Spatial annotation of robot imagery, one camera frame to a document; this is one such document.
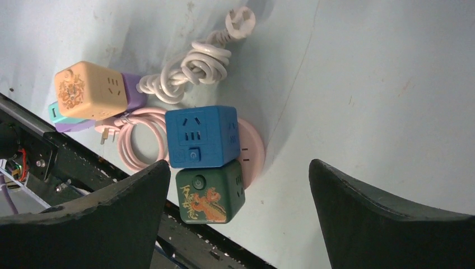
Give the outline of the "dark green cube socket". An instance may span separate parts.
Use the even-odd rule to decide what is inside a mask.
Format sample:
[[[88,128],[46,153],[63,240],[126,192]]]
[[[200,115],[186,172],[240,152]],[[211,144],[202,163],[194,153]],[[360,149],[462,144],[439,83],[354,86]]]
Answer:
[[[182,169],[176,177],[180,217],[187,224],[226,224],[245,203],[241,164]]]

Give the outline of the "beige cube socket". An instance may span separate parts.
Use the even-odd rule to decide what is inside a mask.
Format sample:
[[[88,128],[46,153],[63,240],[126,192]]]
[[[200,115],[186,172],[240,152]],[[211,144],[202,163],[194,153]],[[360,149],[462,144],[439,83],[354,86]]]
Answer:
[[[128,107],[122,74],[91,62],[59,71],[54,86],[59,111],[66,117],[103,120]]]

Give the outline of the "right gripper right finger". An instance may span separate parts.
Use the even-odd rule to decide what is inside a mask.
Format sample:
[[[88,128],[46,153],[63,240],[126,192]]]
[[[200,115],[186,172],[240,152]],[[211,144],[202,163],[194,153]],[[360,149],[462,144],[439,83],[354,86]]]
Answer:
[[[473,268],[474,216],[422,205],[314,159],[309,183],[332,268]]]

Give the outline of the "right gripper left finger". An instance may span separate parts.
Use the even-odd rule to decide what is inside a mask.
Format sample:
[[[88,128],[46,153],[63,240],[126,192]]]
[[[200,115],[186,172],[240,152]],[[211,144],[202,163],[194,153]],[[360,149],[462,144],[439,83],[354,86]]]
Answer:
[[[1,218],[2,268],[149,268],[171,172],[158,161],[37,214]]]

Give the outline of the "blue cube socket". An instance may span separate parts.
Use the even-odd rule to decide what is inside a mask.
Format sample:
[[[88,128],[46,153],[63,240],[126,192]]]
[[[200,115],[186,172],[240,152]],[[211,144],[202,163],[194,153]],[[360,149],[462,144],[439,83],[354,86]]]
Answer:
[[[169,110],[165,123],[172,168],[218,168],[240,155],[238,115],[232,106]]]

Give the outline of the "teal USB charger plug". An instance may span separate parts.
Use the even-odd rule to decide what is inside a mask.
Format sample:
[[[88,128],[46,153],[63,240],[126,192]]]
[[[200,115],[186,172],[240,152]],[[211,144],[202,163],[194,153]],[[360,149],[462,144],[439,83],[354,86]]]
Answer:
[[[71,118],[62,115],[59,111],[58,102],[54,102],[48,106],[48,114],[49,119],[55,124],[78,124],[88,121],[88,119]]]

